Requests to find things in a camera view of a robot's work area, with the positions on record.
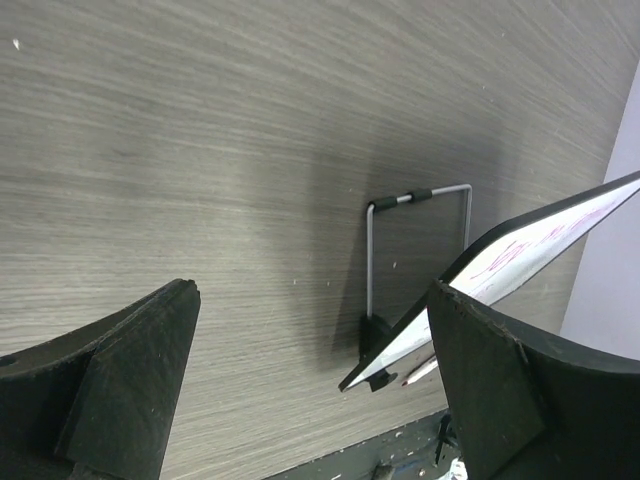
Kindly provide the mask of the small whiteboard with black frame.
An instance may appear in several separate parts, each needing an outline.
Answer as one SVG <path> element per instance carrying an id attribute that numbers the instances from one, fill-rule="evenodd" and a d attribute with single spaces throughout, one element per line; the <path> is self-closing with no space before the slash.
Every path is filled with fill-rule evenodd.
<path id="1" fill-rule="evenodd" d="M 519 289 L 561 253 L 639 192 L 639 174 L 604 183 L 504 221 L 464 250 L 440 281 L 491 306 Z M 394 381 L 388 367 L 431 343 L 427 300 L 420 297 L 395 324 L 373 311 L 371 278 L 359 324 L 359 362 L 339 384 L 342 392 L 366 382 L 378 391 Z"/>

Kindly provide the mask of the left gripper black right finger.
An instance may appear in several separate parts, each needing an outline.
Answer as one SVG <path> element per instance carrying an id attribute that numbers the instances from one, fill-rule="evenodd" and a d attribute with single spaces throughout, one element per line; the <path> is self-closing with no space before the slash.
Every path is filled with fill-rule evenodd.
<path id="1" fill-rule="evenodd" d="M 638 361 L 533 327 L 440 281 L 427 306 L 470 478 L 638 478 Z"/>

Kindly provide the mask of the pink white marker pen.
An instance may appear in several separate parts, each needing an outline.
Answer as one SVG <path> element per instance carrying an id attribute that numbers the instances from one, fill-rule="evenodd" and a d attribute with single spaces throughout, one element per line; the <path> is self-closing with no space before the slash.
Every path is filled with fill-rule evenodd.
<path id="1" fill-rule="evenodd" d="M 416 367 L 402 382 L 402 386 L 406 387 L 416 383 L 421 378 L 430 374 L 438 367 L 438 360 L 436 356 L 432 356 Z"/>

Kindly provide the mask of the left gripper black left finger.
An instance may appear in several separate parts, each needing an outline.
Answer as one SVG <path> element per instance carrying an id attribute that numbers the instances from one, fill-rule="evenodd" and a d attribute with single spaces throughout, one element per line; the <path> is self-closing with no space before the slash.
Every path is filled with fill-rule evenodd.
<path id="1" fill-rule="evenodd" d="M 158 478 L 200 307 L 196 283 L 175 279 L 2 356 L 2 478 Z"/>

